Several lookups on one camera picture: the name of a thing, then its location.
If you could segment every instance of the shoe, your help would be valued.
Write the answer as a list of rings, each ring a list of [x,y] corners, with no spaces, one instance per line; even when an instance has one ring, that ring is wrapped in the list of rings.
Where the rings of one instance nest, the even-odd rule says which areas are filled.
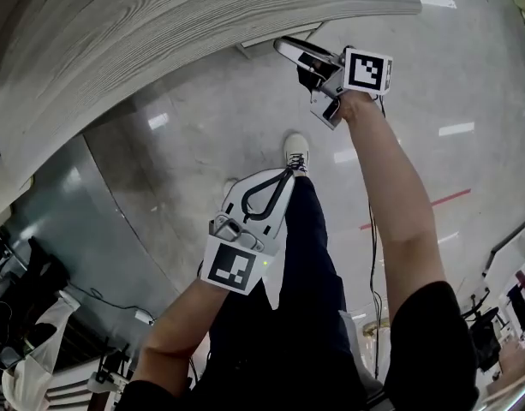
[[[283,152],[287,167],[293,170],[295,176],[308,176],[309,145],[300,133],[293,133],[283,143]]]

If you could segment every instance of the cable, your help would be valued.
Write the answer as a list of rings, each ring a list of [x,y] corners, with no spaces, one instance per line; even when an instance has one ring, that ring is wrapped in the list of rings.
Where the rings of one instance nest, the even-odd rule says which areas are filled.
[[[192,372],[194,372],[195,384],[197,385],[198,383],[197,371],[195,370],[194,360],[192,358],[190,358],[190,366],[192,367]]]
[[[104,296],[102,294],[100,294],[100,292],[97,291],[95,288],[89,288],[89,290],[91,291],[89,293],[89,292],[85,291],[84,289],[80,288],[79,286],[75,286],[71,282],[68,282],[68,285],[70,285],[72,288],[82,292],[83,294],[87,295],[88,297],[91,297],[91,298],[93,298],[95,300],[98,300],[98,301],[104,303],[105,305],[115,307],[116,309],[121,309],[122,311],[127,311],[129,309],[137,309],[137,310],[147,314],[152,319],[152,321],[156,320],[156,318],[149,311],[147,311],[146,309],[143,309],[142,307],[138,307],[136,305],[133,305],[133,306],[120,306],[120,305],[116,305],[114,303],[110,303],[109,301],[106,301],[104,299]]]
[[[384,98],[382,96],[377,96],[373,101],[378,100],[380,102],[380,109],[382,110],[382,115],[385,117],[385,108],[384,108]],[[371,219],[371,237],[373,240],[373,262],[371,264],[371,277],[369,281],[369,288],[373,294],[374,302],[374,311],[376,314],[376,346],[374,351],[374,378],[379,378],[379,348],[380,348],[380,323],[382,321],[382,309],[383,302],[380,294],[374,290],[374,270],[376,266],[376,253],[378,251],[378,232],[376,228],[376,221],[374,220],[373,208],[371,207],[371,202],[368,203],[368,214]]]
[[[385,117],[384,97],[379,96],[379,101],[380,101],[380,108],[382,109],[382,116]]]

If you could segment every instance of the dark pants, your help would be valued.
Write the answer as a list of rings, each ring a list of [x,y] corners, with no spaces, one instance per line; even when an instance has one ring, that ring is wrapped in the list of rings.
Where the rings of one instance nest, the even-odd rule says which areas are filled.
[[[338,313],[346,310],[342,279],[327,252],[325,218],[309,178],[295,179],[285,221],[279,308],[271,309],[262,282],[248,296],[230,292],[209,331],[211,360],[256,360],[272,345],[285,352],[316,347],[349,353]]]

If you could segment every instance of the black shirt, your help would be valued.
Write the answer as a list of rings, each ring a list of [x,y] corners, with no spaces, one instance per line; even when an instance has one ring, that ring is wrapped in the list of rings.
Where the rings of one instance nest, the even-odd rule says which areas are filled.
[[[144,381],[130,383],[116,411],[199,408],[343,406],[366,409],[366,394],[351,354],[305,348],[263,349],[248,369],[212,364],[181,398]],[[391,326],[385,394],[396,409],[469,410],[478,397],[476,359],[456,297],[445,282],[428,284],[399,308]]]

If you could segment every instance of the wrist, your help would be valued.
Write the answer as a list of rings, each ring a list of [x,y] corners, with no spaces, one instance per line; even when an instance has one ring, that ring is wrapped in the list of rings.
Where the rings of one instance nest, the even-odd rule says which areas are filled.
[[[346,92],[342,96],[342,102],[340,105],[340,113],[342,119],[348,123],[353,124],[359,117],[365,116],[367,108],[373,108],[374,101],[370,94],[367,92]]]
[[[229,289],[222,288],[221,286],[217,286],[216,284],[208,283],[205,280],[201,280],[201,278],[199,277],[197,277],[196,283],[206,293],[227,295],[230,292]]]

